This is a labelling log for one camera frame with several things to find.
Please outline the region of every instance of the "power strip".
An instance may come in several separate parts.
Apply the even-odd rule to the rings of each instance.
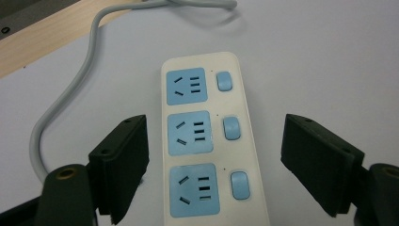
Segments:
[[[166,226],[268,226],[247,100],[235,55],[162,67]]]

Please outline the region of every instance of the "wooden board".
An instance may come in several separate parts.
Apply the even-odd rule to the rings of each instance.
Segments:
[[[141,0],[81,0],[0,40],[0,78],[86,35],[94,16],[101,9],[132,2]],[[127,11],[129,10],[104,17],[101,25]]]

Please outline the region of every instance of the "wooden strip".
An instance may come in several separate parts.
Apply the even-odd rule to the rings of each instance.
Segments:
[[[132,2],[140,0],[81,0],[0,40],[0,78],[86,35],[94,16],[101,9]],[[101,25],[127,11],[107,15]]]

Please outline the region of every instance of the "blue button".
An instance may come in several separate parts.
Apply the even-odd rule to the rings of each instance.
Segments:
[[[241,136],[240,123],[236,117],[226,117],[223,119],[225,137],[228,140],[236,140]]]
[[[231,76],[229,72],[221,72],[216,75],[217,86],[220,91],[230,91],[232,89]]]
[[[249,198],[249,184],[247,174],[237,171],[231,174],[232,195],[236,200],[246,200]]]

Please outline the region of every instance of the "cable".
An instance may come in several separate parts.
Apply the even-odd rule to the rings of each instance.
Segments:
[[[30,142],[29,142],[29,156],[30,163],[33,170],[35,171],[38,178],[44,183],[44,180],[49,173],[49,170],[45,167],[43,159],[40,153],[40,139],[43,130],[47,127],[48,123],[55,117],[62,107],[71,99],[77,88],[81,85],[85,79],[90,65],[93,61],[94,51],[96,47],[97,33],[99,29],[100,20],[107,14],[127,10],[127,9],[143,9],[143,8],[158,8],[167,6],[170,4],[177,4],[182,6],[192,6],[200,8],[227,8],[232,9],[237,6],[235,0],[150,0],[141,3],[131,3],[112,6],[104,8],[94,17],[91,24],[90,36],[88,41],[88,53],[85,61],[82,64],[79,72],[73,78],[68,87],[62,92],[62,94],[56,99],[56,101],[46,110],[46,112],[40,117],[33,128]]]

